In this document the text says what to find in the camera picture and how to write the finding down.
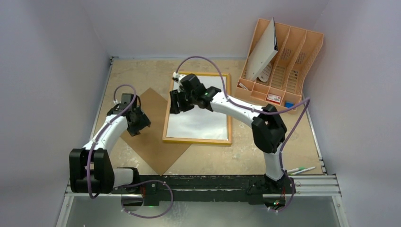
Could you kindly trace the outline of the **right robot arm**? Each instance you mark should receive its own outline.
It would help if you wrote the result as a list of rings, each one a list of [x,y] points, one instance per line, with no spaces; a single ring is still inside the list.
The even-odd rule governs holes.
[[[253,105],[228,95],[224,88],[205,87],[193,73],[175,72],[172,80],[178,88],[170,91],[170,113],[179,114],[198,107],[246,124],[252,129],[254,144],[264,155],[266,188],[270,192],[283,188],[285,171],[279,150],[284,145],[287,128],[275,106]]]

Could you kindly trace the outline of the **brown backing board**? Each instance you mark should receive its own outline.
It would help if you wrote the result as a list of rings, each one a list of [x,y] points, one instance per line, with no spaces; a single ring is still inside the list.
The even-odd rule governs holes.
[[[139,135],[132,137],[124,132],[121,138],[158,175],[163,175],[191,144],[162,140],[167,109],[165,98],[152,88],[148,88],[139,97],[141,109],[150,119],[151,125],[142,129]]]

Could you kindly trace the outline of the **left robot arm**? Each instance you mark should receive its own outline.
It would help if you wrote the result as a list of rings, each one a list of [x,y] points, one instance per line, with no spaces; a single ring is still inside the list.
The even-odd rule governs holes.
[[[107,112],[106,120],[94,138],[82,148],[70,152],[71,190],[88,193],[93,198],[121,186],[128,193],[138,192],[141,180],[137,168],[113,168],[109,155],[122,134],[126,132],[134,137],[150,126],[150,119],[141,109],[140,97],[122,94],[121,102]]]

